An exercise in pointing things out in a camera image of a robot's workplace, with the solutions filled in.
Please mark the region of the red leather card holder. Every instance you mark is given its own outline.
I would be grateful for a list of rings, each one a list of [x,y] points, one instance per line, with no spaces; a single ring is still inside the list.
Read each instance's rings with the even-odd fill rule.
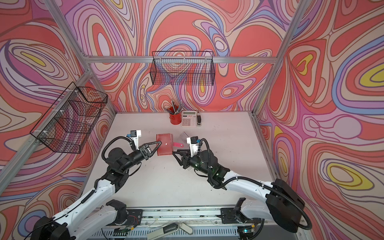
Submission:
[[[174,147],[181,149],[184,147],[183,143],[174,142],[172,134],[157,134],[156,141],[162,142],[157,150],[158,156],[172,155]]]

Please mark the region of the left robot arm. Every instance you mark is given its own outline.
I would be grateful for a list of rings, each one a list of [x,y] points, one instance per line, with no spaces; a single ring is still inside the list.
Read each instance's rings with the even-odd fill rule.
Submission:
[[[94,185],[69,207],[52,217],[42,217],[34,225],[31,240],[87,240],[103,227],[124,225],[128,220],[127,206],[112,196],[123,188],[132,176],[130,169],[141,166],[153,157],[162,142],[137,146],[132,138],[118,136],[104,147],[102,160],[106,172]]]

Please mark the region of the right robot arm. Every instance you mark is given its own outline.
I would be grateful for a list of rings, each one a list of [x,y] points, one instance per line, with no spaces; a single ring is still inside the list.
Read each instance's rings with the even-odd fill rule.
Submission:
[[[235,207],[235,219],[271,219],[284,230],[311,230],[313,224],[305,212],[304,200],[283,180],[265,182],[241,176],[219,164],[206,139],[187,139],[190,148],[174,151],[172,155],[184,169],[192,168],[217,190],[244,194]]]

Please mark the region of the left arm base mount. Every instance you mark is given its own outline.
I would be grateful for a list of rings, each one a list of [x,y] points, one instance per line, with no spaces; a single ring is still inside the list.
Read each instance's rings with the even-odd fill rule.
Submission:
[[[128,227],[135,227],[139,226],[142,222],[143,218],[143,209],[127,209],[127,216],[126,219],[123,220],[121,223],[111,223],[108,224],[108,227],[117,227],[117,226],[128,226]]]

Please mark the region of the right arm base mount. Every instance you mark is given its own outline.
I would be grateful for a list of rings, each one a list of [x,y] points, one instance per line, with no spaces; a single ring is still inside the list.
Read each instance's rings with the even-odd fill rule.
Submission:
[[[235,208],[221,208],[220,214],[217,215],[222,220],[223,224],[261,224],[262,219],[253,218],[249,219],[240,210]]]

